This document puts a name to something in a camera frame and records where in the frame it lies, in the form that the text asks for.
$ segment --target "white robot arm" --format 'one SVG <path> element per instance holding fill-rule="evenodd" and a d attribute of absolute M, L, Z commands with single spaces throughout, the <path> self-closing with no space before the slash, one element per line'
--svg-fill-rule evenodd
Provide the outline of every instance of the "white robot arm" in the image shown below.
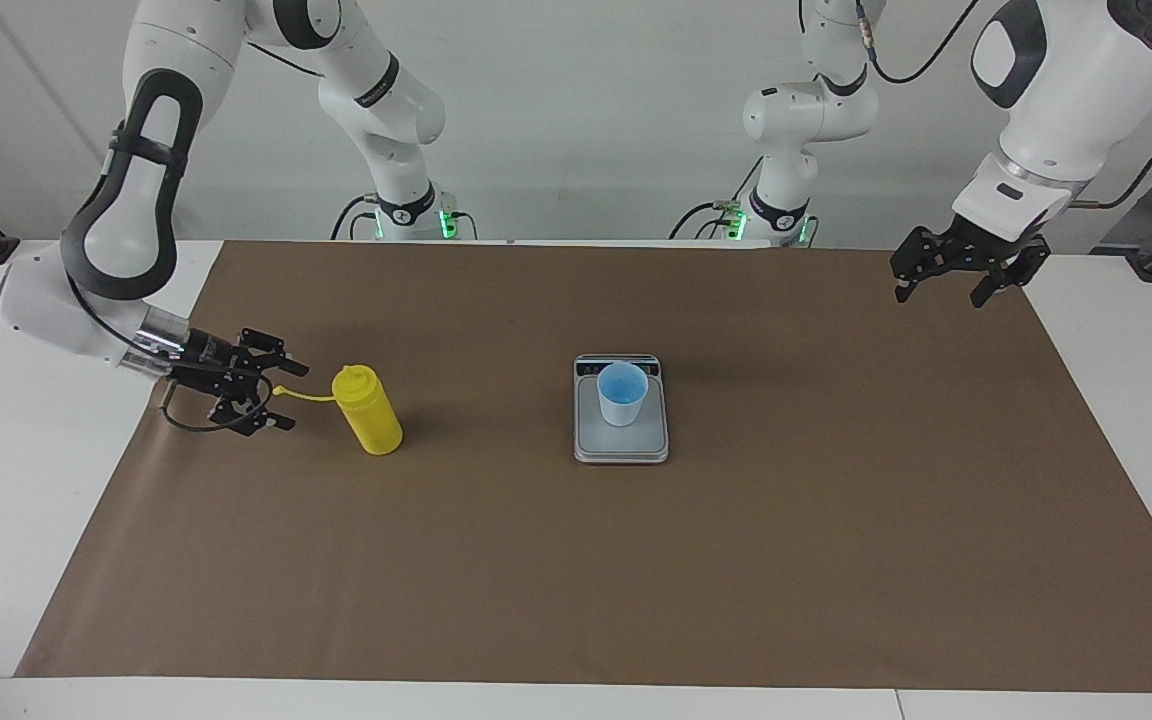
<path fill-rule="evenodd" d="M 870 23 L 878 22 L 885 3 L 865 3 Z M 796 238 L 818 172 L 806 146 L 861 137 L 878 118 L 856 6 L 814 0 L 805 29 L 803 54 L 817 77 L 764 88 L 745 104 L 745 132 L 763 151 L 758 182 L 741 197 L 746 237 L 782 243 Z"/>
<path fill-rule="evenodd" d="M 266 409 L 264 372 L 308 369 L 279 338 L 244 329 L 229 343 L 144 300 L 174 272 L 180 179 L 244 38 L 314 52 L 320 103 L 369 164 L 387 237 L 444 236 L 442 192 L 420 153 L 444 131 L 442 101 L 401 67 L 355 1 L 142 0 L 124 55 L 127 115 L 100 182 L 59 243 L 9 266 L 0 318 L 69 353 L 217 396 L 210 429 L 250 435 L 294 424 Z"/>
<path fill-rule="evenodd" d="M 950 270 L 987 273 L 976 306 L 1033 278 L 1051 255 L 1039 229 L 1152 111 L 1152 0 L 1010 0 L 980 33 L 972 70 L 1010 122 L 954 202 L 950 229 L 915 228 L 892 256 L 901 302 Z"/>

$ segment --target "digital scale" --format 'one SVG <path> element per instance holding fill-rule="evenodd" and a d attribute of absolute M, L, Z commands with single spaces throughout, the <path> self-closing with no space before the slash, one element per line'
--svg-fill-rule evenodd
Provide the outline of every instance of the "digital scale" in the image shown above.
<path fill-rule="evenodd" d="M 624 429 L 602 418 L 598 374 L 612 363 L 630 363 L 647 376 L 643 411 Z M 576 406 L 576 460 L 590 465 L 658 465 L 669 457 L 669 427 L 664 410 L 664 376 L 653 355 L 581 355 L 573 365 Z"/>

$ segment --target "white wall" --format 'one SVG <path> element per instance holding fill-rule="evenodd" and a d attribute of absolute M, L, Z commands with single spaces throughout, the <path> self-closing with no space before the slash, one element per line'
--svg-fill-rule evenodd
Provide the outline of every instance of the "white wall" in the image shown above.
<path fill-rule="evenodd" d="M 819 146 L 826 247 L 894 247 L 941 229 L 1006 114 L 969 70 L 986 0 L 924 79 L 879 86 L 872 135 Z M 893 73 L 914 68 L 963 3 L 890 3 L 878 28 Z M 86 197 L 122 118 L 120 63 L 136 0 L 0 0 L 0 223 L 54 237 Z M 746 94 L 809 79 L 791 0 L 365 0 L 380 36 L 439 91 L 448 131 L 435 179 L 490 237 L 659 237 L 730 195 L 755 159 Z M 1152 119 L 1091 195 L 1115 194 L 1152 151 Z M 314 78 L 243 53 L 197 142 L 179 217 L 188 237 L 325 237 L 366 167 L 316 101 Z M 1070 213 L 1053 245 L 1084 251 L 1126 213 Z"/>

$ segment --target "yellow cap strap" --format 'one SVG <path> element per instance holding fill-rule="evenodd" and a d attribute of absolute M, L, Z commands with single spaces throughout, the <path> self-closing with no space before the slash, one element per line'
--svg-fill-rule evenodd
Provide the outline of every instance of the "yellow cap strap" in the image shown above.
<path fill-rule="evenodd" d="M 316 396 L 316 395 L 303 395 L 303 393 L 300 393 L 300 392 L 296 392 L 296 391 L 291 391 L 291 389 L 287 389 L 283 386 L 275 387 L 274 388 L 274 395 L 288 395 L 288 396 L 291 396 L 291 397 L 296 397 L 297 400 L 306 400 L 306 401 L 310 401 L 310 402 L 335 402 L 335 397 L 331 397 L 331 396 L 328 396 L 328 397 L 319 397 L 319 396 Z"/>

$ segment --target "yellow squeeze bottle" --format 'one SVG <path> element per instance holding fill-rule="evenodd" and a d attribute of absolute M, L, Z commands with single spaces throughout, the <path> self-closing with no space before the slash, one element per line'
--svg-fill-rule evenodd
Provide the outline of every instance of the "yellow squeeze bottle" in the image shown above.
<path fill-rule="evenodd" d="M 362 448 L 371 455 L 389 455 L 403 442 L 389 396 L 376 371 L 366 365 L 346 365 L 332 381 L 332 395 Z"/>

